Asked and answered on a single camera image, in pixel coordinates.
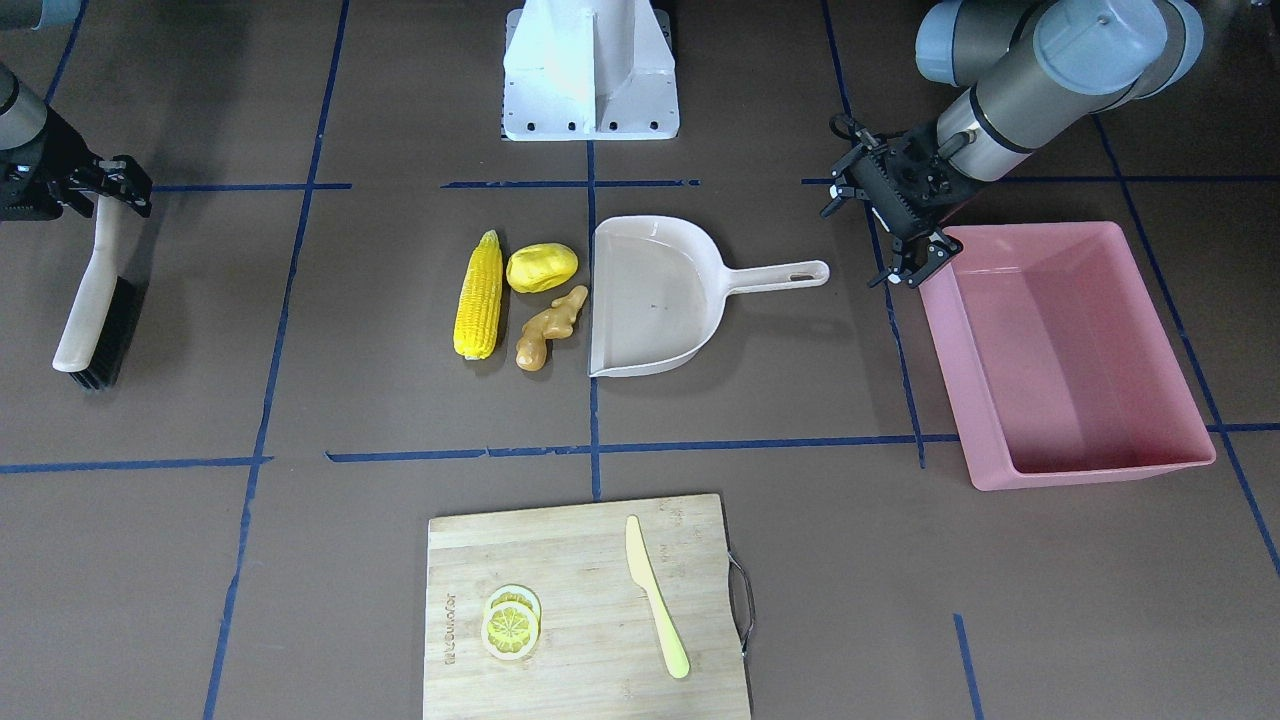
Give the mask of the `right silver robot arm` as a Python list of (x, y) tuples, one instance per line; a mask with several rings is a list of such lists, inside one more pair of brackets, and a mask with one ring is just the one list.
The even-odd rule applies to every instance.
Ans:
[(152, 211), (152, 181), (128, 155), (108, 160), (8, 67), (3, 67), (1, 200), (5, 222), (50, 222), (67, 208), (93, 213), (92, 192)]

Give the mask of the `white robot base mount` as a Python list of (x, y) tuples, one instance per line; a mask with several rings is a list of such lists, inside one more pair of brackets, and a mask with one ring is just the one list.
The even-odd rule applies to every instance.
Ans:
[(672, 18), (650, 1), (526, 1), (506, 17), (503, 69), (509, 141), (678, 135)]

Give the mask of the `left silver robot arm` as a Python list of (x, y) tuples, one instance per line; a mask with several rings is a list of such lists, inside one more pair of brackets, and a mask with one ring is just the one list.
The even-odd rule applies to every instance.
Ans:
[(876, 283), (918, 287), (963, 251), (942, 224), (1083, 117), (1152, 97), (1204, 46), (1187, 1), (942, 1), (922, 20), (916, 69), (960, 90), (936, 119), (876, 133), (844, 113), (829, 217), (867, 202), (892, 237)]

